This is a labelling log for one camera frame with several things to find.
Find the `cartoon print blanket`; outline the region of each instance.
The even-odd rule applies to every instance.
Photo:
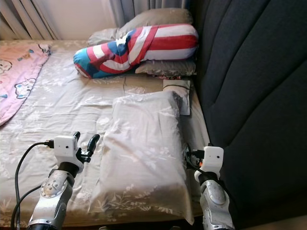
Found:
[[[121,39],[76,52],[73,62],[87,78],[123,73],[145,60],[180,60],[191,57],[198,34],[190,24],[136,28]]]
[[[49,55],[49,45],[0,46],[0,126],[29,96]]]

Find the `pillow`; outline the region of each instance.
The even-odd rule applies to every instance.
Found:
[[[144,11],[119,29],[116,38],[122,38],[130,30],[147,25],[192,24],[193,17],[187,9],[161,8]]]
[[[88,46],[95,46],[114,41],[118,30],[119,28],[109,28],[93,33],[87,41]]]
[[[163,80],[163,91],[174,91],[182,101],[180,115],[190,115],[190,81],[189,80]]]
[[[135,73],[147,73],[159,76],[191,76],[195,74],[196,65],[193,60],[157,61],[148,60],[136,68]]]
[[[193,223],[178,100],[174,92],[154,92],[113,101],[91,213],[148,221],[164,212]]]
[[[190,24],[144,26],[121,39],[78,50],[76,69],[85,77],[123,73],[145,60],[187,59],[197,49],[198,34]]]

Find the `upholstered headboard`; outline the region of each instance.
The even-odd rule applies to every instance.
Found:
[[[237,227],[307,214],[307,1],[194,0],[197,92]]]

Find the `gray curtain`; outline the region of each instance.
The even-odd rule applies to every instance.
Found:
[[[0,38],[57,39],[35,1],[0,0]]]
[[[139,13],[156,8],[189,8],[190,0],[111,0],[118,27],[122,27]]]

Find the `mattress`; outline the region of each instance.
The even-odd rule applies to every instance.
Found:
[[[36,41],[1,41],[0,45],[30,44]],[[74,53],[86,47],[86,41],[39,41],[51,44],[52,54],[39,73],[31,94],[17,114],[0,127],[0,226],[8,227],[15,206],[14,174],[17,164],[30,145],[53,139],[58,135],[81,132],[79,146],[85,148],[93,134],[103,137],[117,97],[161,91],[163,80],[146,75],[127,73],[102,79],[87,79],[78,75],[72,61]],[[183,138],[193,149],[202,149],[209,142],[201,106],[191,90],[191,115],[181,116]],[[129,217],[110,218],[103,212],[93,213],[90,205],[98,181],[102,158],[99,141],[92,161],[78,174],[68,203],[65,226],[90,226],[110,223],[163,221],[180,217],[166,212]],[[21,196],[42,184],[56,168],[53,149],[35,147],[25,158],[19,172]],[[200,215],[199,185],[188,171],[194,215]],[[38,201],[38,191],[21,204],[21,223],[26,227]]]

